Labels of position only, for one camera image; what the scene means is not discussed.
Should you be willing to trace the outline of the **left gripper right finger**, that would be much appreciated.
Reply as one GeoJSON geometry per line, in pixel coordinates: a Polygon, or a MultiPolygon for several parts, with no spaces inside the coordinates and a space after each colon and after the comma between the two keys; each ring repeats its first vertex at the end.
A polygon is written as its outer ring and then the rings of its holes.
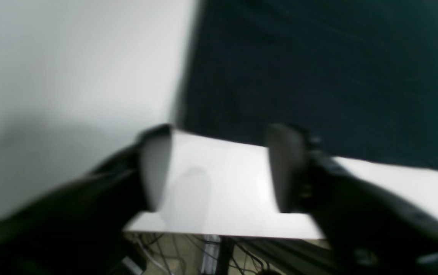
{"type": "Polygon", "coordinates": [[[438,275],[438,220],[336,163],[307,130],[271,124],[266,144],[279,211],[309,214],[347,275],[438,275]]]}

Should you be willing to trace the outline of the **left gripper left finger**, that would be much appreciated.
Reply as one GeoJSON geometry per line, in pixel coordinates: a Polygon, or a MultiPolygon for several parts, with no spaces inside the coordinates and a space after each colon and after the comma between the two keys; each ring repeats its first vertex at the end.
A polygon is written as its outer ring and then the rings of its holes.
{"type": "Polygon", "coordinates": [[[137,141],[88,174],[0,220],[0,275],[141,275],[144,256],[123,236],[157,211],[172,153],[172,126],[137,141]]]}

